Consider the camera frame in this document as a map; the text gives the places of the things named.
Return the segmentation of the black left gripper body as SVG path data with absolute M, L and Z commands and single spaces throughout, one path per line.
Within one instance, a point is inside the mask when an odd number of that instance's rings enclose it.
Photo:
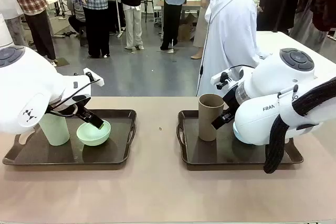
M 75 101 L 72 115 L 79 118 L 91 118 L 91 112 L 86 108 L 86 104 L 90 101 L 90 99 L 91 97 L 87 97 L 86 95 L 74 96 L 72 98 L 72 100 Z

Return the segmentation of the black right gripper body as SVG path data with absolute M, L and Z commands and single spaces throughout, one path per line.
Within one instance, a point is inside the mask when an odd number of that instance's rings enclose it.
M 237 87 L 232 87 L 224 96 L 223 101 L 228 106 L 228 112 L 231 115 L 235 115 L 237 109 L 239 108 L 239 103 L 236 99 L 236 89 Z

